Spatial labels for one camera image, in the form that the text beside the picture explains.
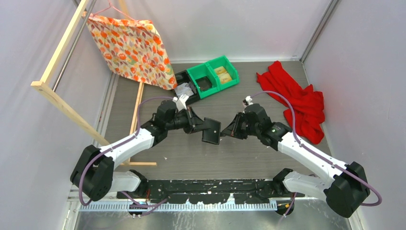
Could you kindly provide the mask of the black leather card holder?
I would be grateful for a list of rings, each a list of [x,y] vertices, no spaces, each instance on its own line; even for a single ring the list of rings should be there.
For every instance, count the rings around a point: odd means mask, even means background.
[[[221,122],[205,117],[203,124],[202,142],[219,145]]]

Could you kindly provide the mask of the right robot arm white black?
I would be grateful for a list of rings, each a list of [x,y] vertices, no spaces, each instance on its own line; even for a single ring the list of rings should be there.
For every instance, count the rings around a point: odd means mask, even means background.
[[[294,136],[290,127],[272,122],[258,103],[237,113],[221,135],[237,139],[254,136],[263,145],[292,157],[315,173],[312,177],[284,168],[273,178],[273,190],[278,196],[287,196],[290,192],[308,195],[325,201],[336,214],[349,218],[371,193],[367,186],[351,176],[367,180],[360,164],[347,164],[309,146]]]

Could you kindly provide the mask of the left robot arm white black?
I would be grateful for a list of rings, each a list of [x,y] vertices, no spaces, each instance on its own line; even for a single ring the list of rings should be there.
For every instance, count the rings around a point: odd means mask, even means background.
[[[130,193],[142,198],[147,192],[147,179],[135,170],[117,172],[116,168],[132,156],[162,142],[171,130],[182,129],[186,134],[202,133],[202,141],[218,145],[221,123],[211,118],[201,119],[190,106],[180,99],[164,100],[150,120],[135,133],[103,147],[87,146],[70,181],[79,189],[79,201],[89,205],[110,192]]]

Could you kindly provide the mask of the white cards in tray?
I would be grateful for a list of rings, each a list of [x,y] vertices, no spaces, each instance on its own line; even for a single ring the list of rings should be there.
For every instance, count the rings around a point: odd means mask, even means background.
[[[192,97],[194,95],[194,92],[190,86],[190,84],[188,82],[184,82],[180,85],[178,85],[175,89],[174,89],[176,95],[178,97],[180,97],[183,94],[188,95],[189,97]]]

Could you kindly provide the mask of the dark item in bin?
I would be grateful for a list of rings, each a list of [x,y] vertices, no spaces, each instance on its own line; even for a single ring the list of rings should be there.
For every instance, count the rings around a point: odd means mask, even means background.
[[[213,86],[212,82],[207,76],[197,79],[196,83],[201,92],[207,91]]]

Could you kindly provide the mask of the green bin with dark item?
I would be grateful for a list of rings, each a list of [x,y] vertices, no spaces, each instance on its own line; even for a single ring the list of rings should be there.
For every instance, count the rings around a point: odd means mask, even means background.
[[[219,79],[207,63],[188,68],[187,72],[201,99],[220,92]]]

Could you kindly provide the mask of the black tray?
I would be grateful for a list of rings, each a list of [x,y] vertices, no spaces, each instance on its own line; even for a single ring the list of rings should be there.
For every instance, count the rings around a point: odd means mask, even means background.
[[[176,73],[175,79],[177,87],[172,91],[178,97],[184,94],[187,95],[189,98],[186,101],[186,105],[191,105],[201,99],[195,83],[186,70]]]

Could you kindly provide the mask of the yellow packets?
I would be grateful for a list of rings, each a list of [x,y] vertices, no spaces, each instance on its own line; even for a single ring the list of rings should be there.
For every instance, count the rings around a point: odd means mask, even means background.
[[[214,69],[221,84],[226,84],[232,80],[231,75],[227,72],[224,66],[220,66]]]

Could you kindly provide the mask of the green bin with yellow packets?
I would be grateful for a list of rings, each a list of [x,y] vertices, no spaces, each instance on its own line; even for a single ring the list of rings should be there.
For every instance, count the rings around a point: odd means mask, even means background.
[[[214,71],[214,78],[219,82],[219,90],[223,91],[240,83],[239,74],[226,56],[220,56],[207,62]]]

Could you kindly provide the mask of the red cloth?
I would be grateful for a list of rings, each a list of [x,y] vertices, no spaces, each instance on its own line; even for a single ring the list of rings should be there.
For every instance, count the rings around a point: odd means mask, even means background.
[[[288,124],[295,128],[297,135],[308,139],[312,144],[319,144],[325,136],[321,127],[325,121],[323,93],[315,91],[312,84],[302,88],[283,69],[279,61],[269,65],[266,72],[256,75],[257,83],[262,90],[276,92],[289,101],[294,115],[284,99],[275,94],[269,94],[287,107],[283,115]]]

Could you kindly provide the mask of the floral fabric bag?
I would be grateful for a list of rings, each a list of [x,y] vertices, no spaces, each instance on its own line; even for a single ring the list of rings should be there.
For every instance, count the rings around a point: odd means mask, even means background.
[[[87,27],[113,73],[165,90],[177,87],[165,45],[152,21],[91,14]]]

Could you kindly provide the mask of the pink hanger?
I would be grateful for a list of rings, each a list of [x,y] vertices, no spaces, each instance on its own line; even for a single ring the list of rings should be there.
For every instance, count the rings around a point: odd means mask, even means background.
[[[93,15],[101,15],[114,19],[135,20],[131,15],[127,0],[99,0],[92,10]]]

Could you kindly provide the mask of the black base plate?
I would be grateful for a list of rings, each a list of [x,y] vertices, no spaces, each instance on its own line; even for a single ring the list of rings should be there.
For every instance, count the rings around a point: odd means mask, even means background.
[[[148,180],[135,192],[127,192],[133,199],[148,199],[170,204],[224,204],[234,198],[235,204],[265,204],[271,198],[292,198],[293,194],[279,188],[268,179],[213,179],[213,180]]]

